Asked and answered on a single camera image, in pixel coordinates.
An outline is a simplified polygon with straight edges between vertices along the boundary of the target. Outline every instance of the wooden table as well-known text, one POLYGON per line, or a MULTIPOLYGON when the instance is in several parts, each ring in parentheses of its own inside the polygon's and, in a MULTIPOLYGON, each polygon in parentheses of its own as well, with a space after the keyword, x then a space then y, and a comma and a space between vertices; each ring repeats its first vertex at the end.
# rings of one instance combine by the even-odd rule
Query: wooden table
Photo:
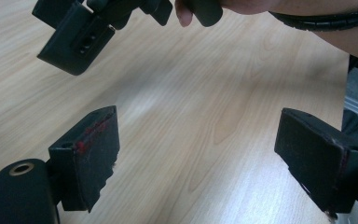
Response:
POLYGON ((118 109, 115 174, 62 223, 328 223, 273 148, 283 107, 339 128, 347 54, 269 14, 182 28, 137 10, 73 77, 36 59, 54 30, 34 4, 0 0, 0 170, 118 109))

